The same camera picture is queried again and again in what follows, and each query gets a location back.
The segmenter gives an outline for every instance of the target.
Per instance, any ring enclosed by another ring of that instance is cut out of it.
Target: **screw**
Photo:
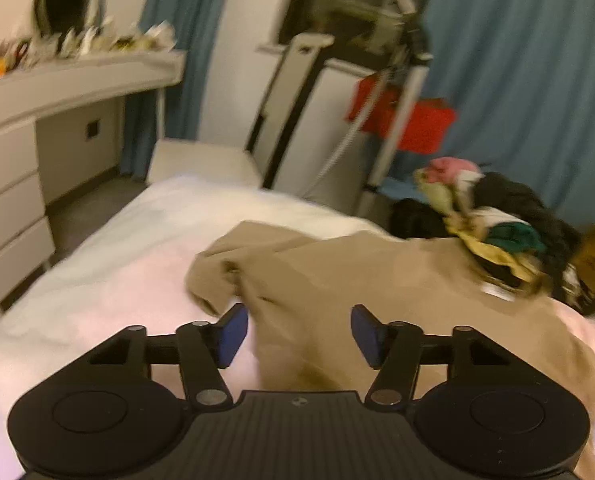
[[[375,390],[371,394],[371,400],[382,406],[392,406],[402,400],[402,396],[395,390]]]
[[[295,399],[291,400],[291,404],[293,404],[293,406],[296,408],[301,408],[302,406],[308,404],[308,400],[306,400],[304,397],[295,397]]]
[[[197,399],[197,402],[204,406],[217,406],[226,402],[228,396],[222,390],[208,389],[202,390],[195,398]]]

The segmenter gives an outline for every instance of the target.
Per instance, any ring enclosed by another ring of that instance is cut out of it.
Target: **beige fabric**
[[[186,277],[192,297],[222,314],[242,297],[257,325],[263,387],[357,390],[375,371],[355,345],[351,307],[426,333],[471,325],[574,393],[595,415],[595,356],[557,318],[546,296],[507,302],[481,292],[460,242],[394,240],[367,232],[313,240],[285,228],[243,222],[198,255]],[[446,379],[420,374],[421,392]],[[590,446],[577,472],[595,479]]]

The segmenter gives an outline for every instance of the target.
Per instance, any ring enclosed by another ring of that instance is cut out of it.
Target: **white desk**
[[[181,82],[185,53],[105,53],[62,60],[0,78],[0,302],[55,251],[44,215],[35,124],[93,102]]]

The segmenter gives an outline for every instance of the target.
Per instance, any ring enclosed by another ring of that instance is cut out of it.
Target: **red bag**
[[[365,77],[357,84],[353,106],[348,116],[355,120],[362,106],[377,82],[375,74]],[[386,138],[395,118],[401,89],[388,86],[375,104],[375,108],[362,126],[362,131]],[[417,102],[411,113],[409,123],[402,132],[399,150],[431,155],[437,152],[449,126],[455,122],[457,113],[444,99],[423,99]]]

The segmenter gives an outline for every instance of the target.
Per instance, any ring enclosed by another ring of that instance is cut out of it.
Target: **pink clothing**
[[[462,170],[481,173],[480,168],[470,160],[455,158],[454,156],[442,156],[431,160],[426,168],[426,178],[429,184],[441,182],[442,184],[452,185],[455,183],[457,173]]]

